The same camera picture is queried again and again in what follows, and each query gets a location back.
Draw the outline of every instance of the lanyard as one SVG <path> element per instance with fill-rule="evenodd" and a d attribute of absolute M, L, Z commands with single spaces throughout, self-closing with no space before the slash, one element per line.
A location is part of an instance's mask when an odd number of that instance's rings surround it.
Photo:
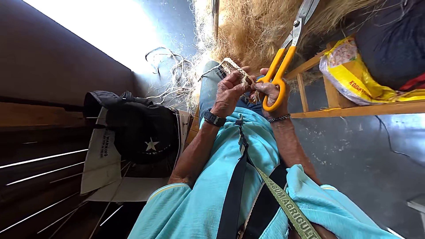
<path fill-rule="evenodd" d="M 248 155 L 248 142 L 245 138 L 244 133 L 242 132 L 242 125 L 244 122 L 242 121 L 242 115 L 239 120 L 235 122 L 236 125 L 239 126 L 239 150 L 241 154 Z M 257 168 L 249 158 L 247 157 L 247 161 L 249 164 L 254 166 L 257 169 L 257 172 L 260 174 L 261 178 L 264 180 L 265 184 L 269 188 L 270 192 L 273 194 L 277 202 L 279 203 L 282 210 L 285 212 L 288 219 L 294 225 L 298 234 L 302 239 L 321 239 L 319 234 L 311 225 L 310 221 L 306 218 L 303 212 L 298 208 L 298 206 L 294 203 L 291 197 L 283 190 L 279 185 L 277 185 L 273 180 L 271 180 L 265 173 L 261 171 L 261 169 Z"/>

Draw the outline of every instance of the scissors handle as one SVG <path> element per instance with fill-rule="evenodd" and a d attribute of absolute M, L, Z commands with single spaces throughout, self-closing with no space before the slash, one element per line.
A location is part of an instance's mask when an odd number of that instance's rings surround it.
<path fill-rule="evenodd" d="M 282 80 L 282 76 L 285 73 L 286 69 L 288 68 L 289 64 L 291 63 L 292 59 L 294 58 L 296 49 L 297 49 L 296 46 L 290 46 L 289 47 L 288 52 L 286 53 L 285 58 L 282 61 L 282 64 L 280 65 L 275 77 L 273 78 L 272 84 L 278 85 L 280 87 L 279 96 L 276 99 L 276 102 L 272 106 L 269 107 L 267 105 L 267 100 L 269 99 L 269 97 L 266 95 L 266 97 L 264 98 L 264 101 L 263 101 L 263 108 L 266 111 L 269 111 L 269 112 L 275 111 L 282 104 L 282 102 L 285 98 L 286 85 L 285 85 L 285 82 Z M 271 66 L 270 66 L 269 71 L 267 72 L 265 77 L 258 79 L 257 82 L 264 82 L 264 83 L 270 82 L 270 80 L 272 79 L 272 76 L 276 72 L 276 68 L 277 68 L 280 60 L 282 59 L 282 56 L 283 56 L 284 53 L 285 53 L 284 48 L 281 48 L 281 49 L 278 50 L 275 58 L 273 59 Z"/>

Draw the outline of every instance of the red cloth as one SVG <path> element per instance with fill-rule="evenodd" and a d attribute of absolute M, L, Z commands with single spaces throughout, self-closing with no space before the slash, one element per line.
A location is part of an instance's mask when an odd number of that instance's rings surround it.
<path fill-rule="evenodd" d="M 425 89 L 425 73 L 406 82 L 399 91 L 412 91 L 414 89 Z"/>

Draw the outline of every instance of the yellow scissors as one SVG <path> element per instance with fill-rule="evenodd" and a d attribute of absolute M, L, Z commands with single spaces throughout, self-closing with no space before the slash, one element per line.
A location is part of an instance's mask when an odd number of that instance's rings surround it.
<path fill-rule="evenodd" d="M 285 82 L 282 80 L 282 76 L 285 73 L 286 69 L 288 68 L 289 64 L 291 63 L 292 59 L 294 58 L 295 50 L 297 49 L 298 39 L 300 38 L 300 35 L 301 35 L 301 29 L 304 26 L 304 24 L 312 16 L 318 3 L 319 3 L 319 0 L 304 0 L 295 18 L 294 27 L 291 33 L 289 34 L 289 36 L 286 38 L 283 45 L 280 47 L 280 49 L 276 53 L 276 56 L 273 59 L 273 62 L 270 66 L 269 71 L 267 72 L 265 77 L 262 77 L 257 80 L 257 82 L 264 82 L 264 83 L 270 82 L 270 80 L 272 79 L 272 76 L 276 72 L 276 68 L 280 60 L 283 57 L 283 54 L 285 53 L 285 49 L 288 47 L 290 42 L 292 42 L 291 46 L 288 49 L 288 52 L 285 55 L 285 58 L 282 61 L 282 64 L 280 65 L 275 77 L 271 81 L 273 85 L 278 85 L 280 87 L 278 99 L 272 106 L 269 107 L 267 106 L 268 96 L 266 96 L 263 101 L 263 108 L 266 111 L 276 110 L 283 102 L 283 99 L 285 97 L 286 87 L 285 87 Z"/>

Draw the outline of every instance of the hand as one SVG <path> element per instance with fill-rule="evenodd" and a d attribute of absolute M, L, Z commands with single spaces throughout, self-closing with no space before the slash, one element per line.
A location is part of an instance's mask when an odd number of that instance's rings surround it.
<path fill-rule="evenodd" d="M 263 75 L 266 75 L 268 71 L 269 71 L 268 68 L 262 68 L 260 70 L 260 73 Z M 268 112 L 263 109 L 263 115 L 268 119 L 275 119 L 288 114 L 289 86 L 286 83 L 286 81 L 284 82 L 286 85 L 286 92 L 285 92 L 285 98 L 283 99 L 283 102 L 280 105 L 280 107 L 271 112 Z M 272 83 L 263 83 L 263 82 L 252 84 L 251 89 L 257 90 L 260 93 L 261 101 L 264 100 L 265 95 L 268 95 L 269 98 L 267 100 L 267 106 L 269 107 L 272 106 L 278 99 L 279 90 L 280 90 L 278 85 L 273 85 Z M 253 96 L 254 96 L 254 91 L 250 94 L 249 98 L 252 99 Z"/>
<path fill-rule="evenodd" d="M 249 66 L 242 67 L 242 69 L 248 74 L 250 73 Z M 257 77 L 254 75 L 252 75 L 251 78 L 254 82 L 257 80 Z M 211 113 L 220 118 L 226 118 L 234 112 L 239 97 L 241 97 L 251 85 L 251 80 L 249 79 L 246 81 L 248 84 L 242 85 L 241 79 L 241 73 L 233 71 L 218 83 L 217 98 L 211 109 Z"/>

